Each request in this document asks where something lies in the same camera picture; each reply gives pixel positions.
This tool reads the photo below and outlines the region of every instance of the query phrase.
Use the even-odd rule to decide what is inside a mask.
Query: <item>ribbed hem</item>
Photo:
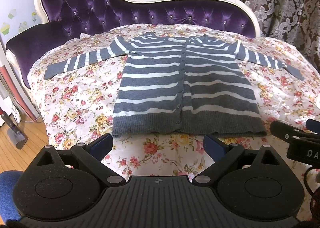
[[[218,138],[263,137],[267,131],[260,118],[231,115],[222,112],[203,111],[182,113],[182,133],[195,135],[212,134]]]
[[[148,113],[113,118],[112,135],[172,133],[182,127],[179,113]]]
[[[160,134],[186,133],[194,135],[212,134],[218,138],[263,137],[267,131],[260,118],[230,115],[222,112],[199,112],[192,114],[183,111],[180,115],[173,113],[149,113],[113,118],[112,135],[125,134]]]

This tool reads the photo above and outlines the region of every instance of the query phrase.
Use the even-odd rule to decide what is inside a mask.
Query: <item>purple tufted headboard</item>
[[[50,49],[121,25],[196,24],[250,38],[260,36],[253,12],[239,0],[35,0],[43,24],[7,43],[16,56],[24,84],[33,63]]]

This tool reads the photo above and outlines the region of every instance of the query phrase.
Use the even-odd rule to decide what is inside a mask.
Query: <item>black cable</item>
[[[308,191],[308,193],[311,195],[311,201],[310,201],[310,211],[311,211],[311,214],[314,218],[317,219],[317,221],[320,222],[320,214],[317,213],[315,210],[314,210],[314,205],[313,203],[315,202],[316,204],[318,204],[320,206],[320,198],[317,196],[317,194],[320,193],[320,187],[318,187],[314,192],[311,190],[309,184],[308,184],[308,181],[307,181],[307,175],[308,173],[313,170],[313,169],[319,169],[318,167],[310,167],[308,168],[308,170],[305,172],[304,174],[304,177],[303,177],[303,182],[304,182],[304,185]]]

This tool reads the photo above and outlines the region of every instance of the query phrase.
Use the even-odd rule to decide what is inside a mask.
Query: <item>cardigan sleeve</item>
[[[271,56],[267,56],[258,52],[251,51],[245,48],[242,45],[241,41],[237,41],[232,45],[230,45],[228,50],[234,52],[234,54],[236,55],[236,59],[238,60],[249,61],[262,66],[270,67],[273,69],[284,68],[294,77],[304,81],[304,77],[302,76],[301,72],[297,68],[285,62],[282,62],[278,59],[274,59]]]
[[[44,80],[53,78],[59,73],[70,72],[89,64],[107,60],[111,57],[127,55],[133,50],[133,46],[124,40],[122,36],[116,36],[108,47],[90,51],[65,61],[50,64],[44,73]]]

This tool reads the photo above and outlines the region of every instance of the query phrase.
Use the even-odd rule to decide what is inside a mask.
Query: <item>white stripe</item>
[[[124,53],[125,53],[126,55],[129,53],[129,51],[127,50],[127,48],[125,48],[125,47],[119,42],[118,37],[115,37],[115,42],[116,42],[117,46],[118,46],[122,51],[124,51]]]
[[[245,76],[239,76],[236,73],[231,73],[231,72],[220,72],[220,71],[210,71],[210,72],[206,72],[206,73],[185,73],[185,75],[187,76],[204,76],[204,75],[210,75],[210,74],[219,74],[219,75],[234,75],[234,76],[238,76],[240,78],[244,78],[246,79]]]
[[[228,108],[224,108],[222,106],[218,106],[218,105],[202,105],[197,109],[193,109],[192,106],[185,106],[182,108],[183,111],[186,110],[190,110],[192,112],[192,114],[197,114],[201,111],[218,111],[218,112],[222,112],[222,113],[228,113],[231,115],[242,115],[242,116],[250,116],[250,117],[254,117],[254,118],[260,118],[260,114],[252,112],[252,111],[239,111],[239,110],[233,110],[233,109],[228,109]]]
[[[204,85],[204,86],[211,86],[217,83],[222,83],[224,85],[230,85],[230,86],[236,86],[236,87],[241,87],[241,88],[246,88],[253,90],[253,87],[249,84],[244,84],[244,83],[235,83],[235,82],[227,82],[227,81],[221,81],[221,80],[214,80],[214,81],[197,81],[194,83],[189,83],[188,81],[184,81],[183,84],[187,84],[189,86],[196,86],[196,85]]]
[[[271,63],[266,55],[263,55],[264,59],[267,61],[267,66],[271,67]]]
[[[219,66],[219,67],[223,67],[223,68],[227,68],[231,71],[235,71],[235,72],[241,72],[240,69],[232,69],[232,68],[229,68],[227,66],[224,66],[224,65],[219,65],[219,64],[186,64],[186,66],[190,66],[190,67],[207,67],[207,66]]]
[[[235,51],[235,53],[237,54],[237,53],[239,53],[239,50],[240,50],[240,44],[241,44],[241,42],[240,41],[238,41],[238,43],[237,43],[237,48],[236,48],[236,51]]]
[[[172,42],[178,42],[178,43],[185,43],[187,42],[186,40],[179,40],[179,39],[175,39],[175,38],[168,38],[169,41]]]
[[[89,52],[85,53],[84,66],[89,65],[89,54],[90,54]]]
[[[222,44],[219,44],[219,45],[208,45],[208,44],[203,44],[203,46],[214,46],[214,47],[221,47],[221,46],[224,46],[226,45],[227,43],[222,43]]]
[[[100,50],[97,50],[97,61],[98,62],[101,62],[102,61],[102,58],[100,56]]]
[[[144,54],[154,54],[155,52],[157,53],[166,53],[166,52],[172,52],[172,51],[175,51],[175,52],[181,52],[181,49],[170,49],[170,50],[161,50],[161,51],[139,51],[139,53],[144,53]]]
[[[196,51],[191,51],[191,50],[188,50],[188,52],[191,52],[191,53],[195,53],[195,54],[198,54],[198,55],[208,55],[208,56],[219,56],[219,57],[229,57],[229,58],[235,58],[235,55],[234,54],[210,54],[210,53],[201,53],[201,52],[196,52]]]
[[[158,44],[158,43],[164,43],[163,41],[156,41],[156,42],[142,42],[140,40],[136,40],[134,38],[132,38],[130,41],[133,41],[133,42],[137,42],[137,43],[140,43],[140,44]]]
[[[201,56],[191,56],[191,55],[187,55],[186,58],[205,59],[205,60],[209,60],[209,61],[213,61],[213,62],[217,62],[217,63],[223,63],[223,64],[236,64],[237,63],[237,61],[235,61],[235,60],[232,60],[232,61],[214,60],[214,59],[209,59],[209,58],[205,58],[205,57],[201,57]]]
[[[129,42],[130,45],[132,45],[134,48],[167,48],[167,47],[173,47],[173,46],[182,46],[182,45],[155,45],[155,46],[137,46],[134,43]]]
[[[111,50],[110,46],[107,47],[107,51],[111,57],[115,57],[115,53]]]
[[[170,66],[179,66],[178,63],[171,63],[171,64],[131,64],[126,63],[125,66],[130,66],[134,68],[146,68],[146,67],[170,67]]]
[[[157,108],[150,108],[146,111],[121,111],[113,113],[113,117],[121,117],[121,116],[132,116],[132,115],[144,115],[148,113],[174,113],[174,110],[164,110],[164,109],[157,109]]]
[[[126,102],[126,103],[133,103],[133,104],[139,104],[139,103],[144,103],[147,101],[163,101],[163,100],[174,100],[177,97],[175,96],[160,96],[156,98],[146,98],[146,99],[141,99],[141,100],[131,100],[131,99],[116,99],[116,103],[121,103],[121,102]]]
[[[245,58],[243,60],[249,61],[249,52],[248,52],[247,48],[245,48]]]
[[[69,58],[66,62],[66,65],[64,66],[64,72],[67,72],[68,71],[68,65],[70,64],[70,60],[71,58]]]
[[[210,50],[220,50],[220,51],[227,51],[229,46],[226,46],[225,48],[209,48],[209,47],[205,47],[207,49],[210,49]]]
[[[257,64],[261,64],[258,53],[254,52],[254,54],[256,55]]]
[[[210,94],[210,93],[197,93],[197,94],[193,94],[191,95],[191,99],[198,99],[198,98],[216,98],[216,97],[219,97],[221,95],[228,95],[228,96],[231,96],[233,98],[236,98],[236,99],[239,99],[239,100],[244,100],[244,101],[248,101],[250,103],[257,103],[256,100],[252,100],[252,99],[248,99],[246,97],[243,97],[237,93],[234,93],[234,92],[230,92],[230,91],[220,91],[220,92],[216,92],[214,94]]]
[[[150,37],[150,36],[144,37],[144,36],[142,36],[142,35],[140,35],[140,36],[138,36],[138,37],[141,37],[141,38],[143,38],[143,39],[157,39],[156,37]]]
[[[166,58],[172,58],[172,57],[181,57],[180,55],[168,55],[168,56],[144,56],[144,55],[141,55],[141,56],[138,56],[138,55],[128,55],[129,57],[131,57],[132,59],[146,59],[146,58],[152,58],[152,59],[166,59]]]
[[[155,78],[155,77],[165,77],[179,74],[179,71],[172,73],[124,73],[122,78]]]
[[[77,56],[77,59],[76,59],[76,62],[75,62],[75,67],[74,69],[78,69],[78,62],[79,62],[79,59],[80,59],[80,55]]]
[[[128,90],[153,90],[153,89],[159,89],[159,88],[169,89],[169,88],[175,87],[177,85],[178,85],[178,82],[167,84],[167,85],[155,84],[155,85],[149,85],[149,86],[123,86],[123,87],[120,86],[119,90],[122,90],[122,91],[128,91]]]

